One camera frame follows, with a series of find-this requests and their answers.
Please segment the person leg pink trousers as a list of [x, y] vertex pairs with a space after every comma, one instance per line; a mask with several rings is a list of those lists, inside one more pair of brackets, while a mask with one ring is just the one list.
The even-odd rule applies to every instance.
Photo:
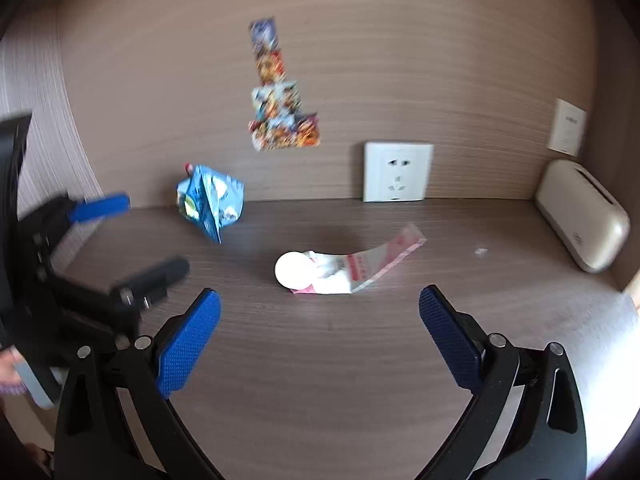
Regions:
[[4, 348], [0, 352], [0, 391], [2, 396], [19, 396], [26, 392], [26, 387], [17, 365], [24, 359], [15, 347]]

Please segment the upper white wall socket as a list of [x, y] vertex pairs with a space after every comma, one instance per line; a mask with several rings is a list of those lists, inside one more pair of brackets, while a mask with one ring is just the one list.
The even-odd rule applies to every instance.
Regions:
[[587, 113], [562, 99], [555, 100], [547, 148], [563, 155], [576, 157], [585, 134]]

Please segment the white wall socket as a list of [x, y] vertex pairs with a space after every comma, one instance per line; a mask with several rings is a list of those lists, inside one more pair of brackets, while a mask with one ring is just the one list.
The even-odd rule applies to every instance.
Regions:
[[563, 155], [576, 157], [585, 134], [587, 113], [562, 99], [555, 100], [547, 148]]
[[366, 142], [362, 199], [366, 203], [424, 200], [433, 155], [431, 143]]

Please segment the colourful wall stickers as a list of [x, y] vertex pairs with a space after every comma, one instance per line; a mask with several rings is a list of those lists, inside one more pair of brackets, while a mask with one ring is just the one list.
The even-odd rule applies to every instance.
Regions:
[[258, 152], [320, 144], [318, 115], [302, 110], [297, 82], [286, 73], [274, 18], [248, 26], [260, 85], [250, 92], [254, 118], [248, 125]]

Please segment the lower white wall socket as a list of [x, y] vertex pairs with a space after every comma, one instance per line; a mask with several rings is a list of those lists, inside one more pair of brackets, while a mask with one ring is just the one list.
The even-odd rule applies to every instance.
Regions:
[[366, 203], [424, 200], [433, 155], [431, 143], [366, 142], [362, 199]]

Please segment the blue crumpled snack bag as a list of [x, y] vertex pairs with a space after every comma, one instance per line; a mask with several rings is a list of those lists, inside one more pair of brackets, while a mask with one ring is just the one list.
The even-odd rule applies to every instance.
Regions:
[[203, 165], [186, 165], [186, 180], [176, 188], [178, 211], [216, 243], [221, 231], [241, 217], [244, 206], [242, 181]]

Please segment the white toaster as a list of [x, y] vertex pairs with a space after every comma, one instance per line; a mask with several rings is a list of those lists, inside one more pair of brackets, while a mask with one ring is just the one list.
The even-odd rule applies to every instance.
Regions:
[[625, 209], [577, 162], [549, 162], [534, 202], [576, 264], [588, 273], [607, 269], [626, 242], [630, 220]]

